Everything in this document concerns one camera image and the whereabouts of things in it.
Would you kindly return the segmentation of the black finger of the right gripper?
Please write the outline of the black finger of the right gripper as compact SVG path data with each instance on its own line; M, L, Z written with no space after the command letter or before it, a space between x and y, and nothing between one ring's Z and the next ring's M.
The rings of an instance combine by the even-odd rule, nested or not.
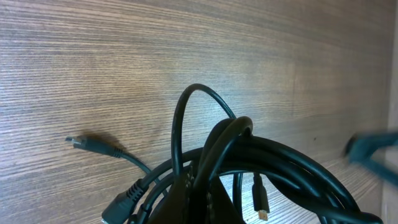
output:
M212 179L208 189L208 214L211 224L245 224L219 177Z

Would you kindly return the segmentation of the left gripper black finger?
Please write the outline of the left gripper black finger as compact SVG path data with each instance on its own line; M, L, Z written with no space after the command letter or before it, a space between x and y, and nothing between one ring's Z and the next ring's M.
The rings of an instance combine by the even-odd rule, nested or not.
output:
M149 218L150 224L180 224L184 223L186 207L189 205L189 195L194 177L191 170L186 170L174 181L169 194L156 214Z

